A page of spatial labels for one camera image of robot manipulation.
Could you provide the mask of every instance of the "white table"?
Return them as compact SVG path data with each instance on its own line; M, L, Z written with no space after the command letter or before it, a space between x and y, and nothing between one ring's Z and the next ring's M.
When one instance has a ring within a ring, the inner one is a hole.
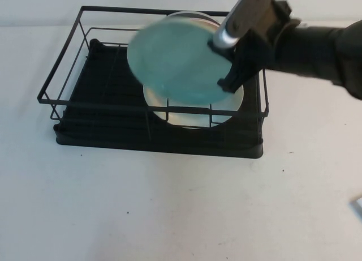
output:
M1 261L361 259L361 101L268 72L259 160L60 146L36 96L69 30L0 28Z

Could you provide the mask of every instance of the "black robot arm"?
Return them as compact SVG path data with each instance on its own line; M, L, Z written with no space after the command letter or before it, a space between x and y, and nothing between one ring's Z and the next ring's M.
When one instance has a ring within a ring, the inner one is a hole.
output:
M232 59L230 73L218 83L222 89L235 93L260 70L269 69L330 80L362 100L362 21L347 28L303 27L290 14L286 1L271 0L234 49L219 51ZM233 25L226 31L232 33Z
M284 31L268 69L331 80L362 100L362 21L345 29L308 27Z

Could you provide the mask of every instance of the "plate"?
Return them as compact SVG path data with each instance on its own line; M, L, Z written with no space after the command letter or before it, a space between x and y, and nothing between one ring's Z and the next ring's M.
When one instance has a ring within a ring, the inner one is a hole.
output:
M143 94L145 101L149 106L167 107L167 98L161 97L154 93L152 89L148 87L143 88ZM212 104L213 110L226 110L226 111L238 111L242 105L244 99L244 88L241 86L235 94L226 97L224 100ZM169 106L182 106L182 107L201 107L210 109L210 105L187 105L169 99ZM165 112L154 112L159 118L166 120ZM213 115L212 121L215 123L225 123L231 118L231 116ZM184 114L184 113L169 113L168 123L178 126L187 127L210 127L209 115L197 115L197 114Z
M127 59L132 73L161 97L186 105L208 105L229 93L217 84L231 62L208 47L215 27L171 17L143 30L130 42Z

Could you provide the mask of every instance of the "black wire dish rack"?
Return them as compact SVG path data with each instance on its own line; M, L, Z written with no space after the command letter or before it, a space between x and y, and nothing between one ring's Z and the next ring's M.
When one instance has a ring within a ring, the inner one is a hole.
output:
M244 85L244 99L238 111L213 110L211 106L177 107L168 101L167 107L155 107L145 102L143 86L127 63L127 43L140 29L134 23L148 24L174 12L177 11L93 6L80 9L38 95L40 103L53 109L51 119L57 121L54 131L59 144L194 155L262 156L262 124L269 113L264 71L261 79L257 75ZM228 14L203 13L215 18ZM94 26L97 21L101 27ZM164 112L166 120L154 112ZM169 113L207 115L209 127L171 125ZM232 118L217 124L213 121L215 115Z

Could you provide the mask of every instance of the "white wall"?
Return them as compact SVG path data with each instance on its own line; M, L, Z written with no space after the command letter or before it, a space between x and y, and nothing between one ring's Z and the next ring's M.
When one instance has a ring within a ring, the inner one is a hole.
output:
M0 25L70 24L81 5L230 10L237 0L0 0ZM362 19L361 0L289 0L305 20Z

